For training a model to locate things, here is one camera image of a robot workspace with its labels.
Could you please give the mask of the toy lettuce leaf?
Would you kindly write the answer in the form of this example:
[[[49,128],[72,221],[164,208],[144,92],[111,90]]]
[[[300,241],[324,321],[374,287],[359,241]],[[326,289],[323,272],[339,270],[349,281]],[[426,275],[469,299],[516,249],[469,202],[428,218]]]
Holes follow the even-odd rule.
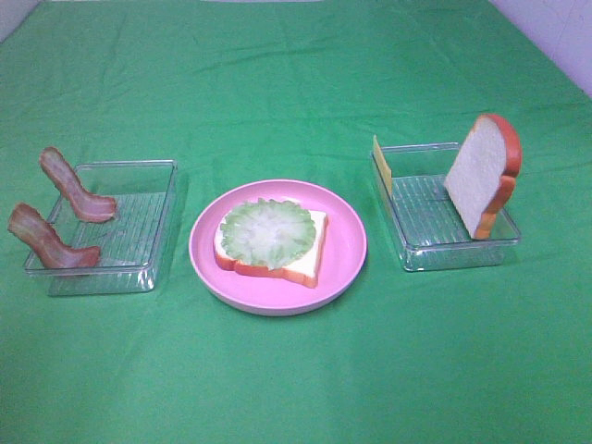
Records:
[[[220,224],[220,245],[246,265],[278,269],[313,248],[316,228],[299,204],[260,199],[234,207]]]

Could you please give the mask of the toy bread slice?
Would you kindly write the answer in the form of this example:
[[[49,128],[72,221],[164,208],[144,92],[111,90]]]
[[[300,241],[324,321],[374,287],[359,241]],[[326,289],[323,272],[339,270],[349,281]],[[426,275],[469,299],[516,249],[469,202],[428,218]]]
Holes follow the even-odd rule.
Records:
[[[304,285],[308,288],[315,287],[318,282],[318,270],[321,263],[325,236],[327,232],[328,215],[323,211],[308,211],[311,213],[311,216],[314,220],[316,237],[313,248],[309,250],[309,252],[306,253],[302,258],[278,269],[269,269],[265,266],[246,265],[239,260],[230,258],[220,245],[220,224],[224,220],[224,216],[218,224],[218,227],[216,228],[216,234],[214,236],[216,264],[226,271],[233,271],[244,276],[256,278],[283,278],[288,281]]]
[[[497,214],[515,189],[522,159],[519,135],[505,117],[484,114],[476,119],[444,180],[472,239],[490,237]]]

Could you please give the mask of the toy bacon strip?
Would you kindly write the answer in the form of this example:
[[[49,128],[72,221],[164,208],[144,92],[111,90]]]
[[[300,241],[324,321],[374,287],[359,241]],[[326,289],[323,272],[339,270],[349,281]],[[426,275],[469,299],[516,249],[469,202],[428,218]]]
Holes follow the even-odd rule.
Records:
[[[25,203],[14,207],[7,230],[29,245],[47,268],[92,267],[100,259],[98,246],[76,249],[66,245],[39,212]]]
[[[87,191],[74,169],[55,147],[43,149],[39,156],[39,164],[62,196],[68,200],[79,220],[103,223],[115,216],[116,200]]]

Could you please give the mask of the pink round plate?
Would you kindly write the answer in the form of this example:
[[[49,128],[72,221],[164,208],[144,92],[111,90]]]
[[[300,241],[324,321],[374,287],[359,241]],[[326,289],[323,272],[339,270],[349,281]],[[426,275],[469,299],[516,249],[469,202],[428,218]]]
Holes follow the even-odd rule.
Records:
[[[235,205],[259,198],[295,200],[304,208],[327,213],[327,235],[315,288],[281,278],[246,277],[217,266],[217,225]],[[295,179],[256,181],[222,194],[202,211],[189,236],[191,263],[205,286],[222,302],[256,315],[299,315],[332,302],[356,279],[366,252],[364,224],[354,209],[333,191]]]

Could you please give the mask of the yellow toy cheese slice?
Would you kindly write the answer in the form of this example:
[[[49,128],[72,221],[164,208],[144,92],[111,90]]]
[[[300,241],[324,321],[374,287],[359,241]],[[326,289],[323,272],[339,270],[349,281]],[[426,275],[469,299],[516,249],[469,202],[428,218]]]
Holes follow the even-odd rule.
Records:
[[[377,136],[373,136],[373,156],[382,182],[385,186],[388,196],[392,195],[392,176],[391,169],[384,156],[383,150],[378,142]]]

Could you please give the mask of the right clear plastic tray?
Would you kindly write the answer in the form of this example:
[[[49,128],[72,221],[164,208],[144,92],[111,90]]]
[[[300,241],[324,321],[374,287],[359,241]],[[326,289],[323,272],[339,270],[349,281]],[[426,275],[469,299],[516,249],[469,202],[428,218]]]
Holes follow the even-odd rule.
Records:
[[[392,195],[387,194],[372,149],[376,188],[403,269],[492,266],[514,256],[521,233],[506,210],[498,213],[488,239],[473,240],[447,194],[443,181],[459,143],[380,146],[391,169]]]

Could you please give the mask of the clear plastic tray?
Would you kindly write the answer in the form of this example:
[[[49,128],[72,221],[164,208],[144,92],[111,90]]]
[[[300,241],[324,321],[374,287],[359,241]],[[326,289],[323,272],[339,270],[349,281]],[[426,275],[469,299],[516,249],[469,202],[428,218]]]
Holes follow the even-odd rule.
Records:
[[[459,143],[380,146],[391,169],[392,195],[387,194],[372,149],[376,188],[403,269],[492,266],[514,256],[521,233],[506,210],[498,213],[488,239],[473,240],[447,194],[443,181]]]
[[[74,167],[82,184],[117,201],[107,222],[80,221],[58,197],[47,217],[61,240],[74,248],[98,246],[95,267],[46,268],[30,252],[24,272],[50,296],[146,292],[154,288],[166,262],[176,206],[174,160],[109,161]]]

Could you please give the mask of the green tablecloth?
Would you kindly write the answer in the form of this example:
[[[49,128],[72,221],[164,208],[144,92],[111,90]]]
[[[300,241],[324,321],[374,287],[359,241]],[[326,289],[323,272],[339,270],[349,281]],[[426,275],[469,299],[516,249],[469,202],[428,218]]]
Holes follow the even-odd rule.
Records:
[[[500,266],[408,273],[370,152],[520,134]],[[49,297],[1,235],[5,443],[587,443],[591,103],[487,1],[45,2],[1,46],[1,215],[51,209],[39,168],[170,158],[172,261],[144,294]],[[349,290],[288,318],[237,311],[188,237],[267,178],[340,194],[368,255]]]

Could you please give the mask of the left clear plastic tray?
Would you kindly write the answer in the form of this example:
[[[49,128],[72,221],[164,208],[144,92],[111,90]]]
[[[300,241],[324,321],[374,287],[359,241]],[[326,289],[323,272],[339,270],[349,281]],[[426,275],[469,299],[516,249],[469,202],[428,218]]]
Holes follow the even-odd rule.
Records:
[[[80,221],[58,197],[47,217],[61,240],[74,248],[98,246],[95,267],[46,268],[30,252],[24,272],[50,296],[146,292],[154,288],[166,262],[176,206],[174,160],[109,161],[74,167],[82,184],[117,201],[107,222]]]

